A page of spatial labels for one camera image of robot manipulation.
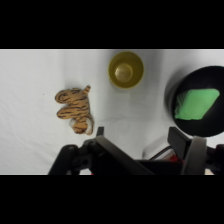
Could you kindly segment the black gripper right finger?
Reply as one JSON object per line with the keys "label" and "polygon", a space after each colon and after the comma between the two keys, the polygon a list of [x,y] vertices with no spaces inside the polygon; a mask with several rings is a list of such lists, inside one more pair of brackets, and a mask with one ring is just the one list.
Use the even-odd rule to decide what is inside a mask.
{"label": "black gripper right finger", "polygon": [[205,138],[188,138],[176,127],[170,127],[167,141],[183,162],[183,175],[203,175],[209,169],[214,175],[224,175],[224,144],[209,147]]}

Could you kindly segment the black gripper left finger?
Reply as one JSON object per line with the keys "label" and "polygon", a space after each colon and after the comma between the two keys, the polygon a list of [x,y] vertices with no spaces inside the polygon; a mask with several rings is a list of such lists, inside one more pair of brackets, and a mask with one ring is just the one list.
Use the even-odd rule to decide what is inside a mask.
{"label": "black gripper left finger", "polygon": [[104,136],[100,126],[95,138],[78,147],[68,144],[61,148],[49,175],[79,175],[88,169],[93,175],[153,175],[153,172],[134,160]]}

